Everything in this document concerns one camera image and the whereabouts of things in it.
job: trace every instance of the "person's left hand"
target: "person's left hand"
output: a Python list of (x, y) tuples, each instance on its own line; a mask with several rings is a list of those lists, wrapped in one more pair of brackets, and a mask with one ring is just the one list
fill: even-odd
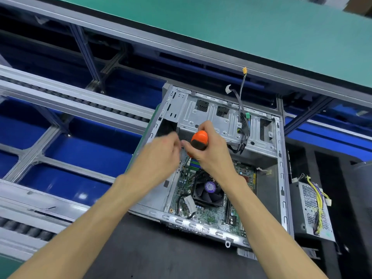
[(130, 183), (150, 190), (165, 181), (179, 166), (181, 142), (176, 132), (146, 144), (124, 174)]

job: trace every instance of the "person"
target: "person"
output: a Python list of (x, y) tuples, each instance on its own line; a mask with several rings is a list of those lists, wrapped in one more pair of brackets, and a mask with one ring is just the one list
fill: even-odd
[[(82, 278), (128, 209), (178, 168), (182, 146), (227, 194), (268, 278), (327, 278), (260, 202), (245, 179), (235, 172), (226, 141), (216, 133), (212, 122), (204, 122), (199, 130), (208, 134), (204, 151), (180, 141), (176, 132), (146, 144), (130, 169), (118, 176), (86, 213), (36, 252), (10, 278)], [(144, 167), (147, 174), (142, 174)]]

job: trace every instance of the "orange screwdriver handle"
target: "orange screwdriver handle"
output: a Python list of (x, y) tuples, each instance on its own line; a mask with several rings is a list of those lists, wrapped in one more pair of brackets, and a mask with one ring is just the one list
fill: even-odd
[(190, 143), (195, 149), (198, 150), (205, 150), (208, 146), (208, 134), (204, 130), (200, 130), (196, 132), (192, 138)]

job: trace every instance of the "purple fan label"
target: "purple fan label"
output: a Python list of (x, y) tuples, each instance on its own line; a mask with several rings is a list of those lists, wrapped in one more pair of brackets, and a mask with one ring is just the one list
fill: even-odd
[(204, 188), (208, 193), (214, 193), (216, 191), (216, 184), (214, 184), (212, 181), (208, 181), (205, 183)]

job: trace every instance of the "black fan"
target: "black fan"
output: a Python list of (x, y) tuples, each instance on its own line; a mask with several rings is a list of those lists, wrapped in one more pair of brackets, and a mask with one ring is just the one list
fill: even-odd
[(221, 186), (212, 180), (204, 170), (199, 170), (195, 177), (195, 188), (192, 194), (194, 201), (209, 205), (222, 206), (224, 204), (224, 192)]

